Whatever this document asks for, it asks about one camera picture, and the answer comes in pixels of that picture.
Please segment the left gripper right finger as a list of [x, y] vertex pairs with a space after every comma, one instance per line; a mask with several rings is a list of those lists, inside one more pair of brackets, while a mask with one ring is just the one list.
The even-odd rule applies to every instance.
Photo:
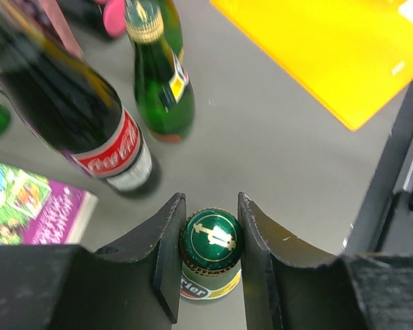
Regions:
[[327, 253], [240, 192], [248, 329], [413, 329], [413, 255]]

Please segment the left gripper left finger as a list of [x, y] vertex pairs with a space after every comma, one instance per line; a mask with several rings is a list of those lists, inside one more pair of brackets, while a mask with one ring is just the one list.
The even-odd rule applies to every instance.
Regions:
[[96, 252], [79, 245], [0, 245], [0, 329], [172, 328], [186, 215], [186, 197], [178, 192]]

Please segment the blue juice carton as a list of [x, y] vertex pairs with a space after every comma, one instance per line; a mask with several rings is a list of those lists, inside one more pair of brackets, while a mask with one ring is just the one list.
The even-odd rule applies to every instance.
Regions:
[[78, 44], [75, 36], [61, 11], [61, 8], [57, 1], [55, 0], [40, 0], [35, 1], [36, 4], [40, 5], [42, 11], [47, 15], [48, 19], [55, 32], [58, 34], [64, 48], [75, 57], [83, 60], [83, 51]]

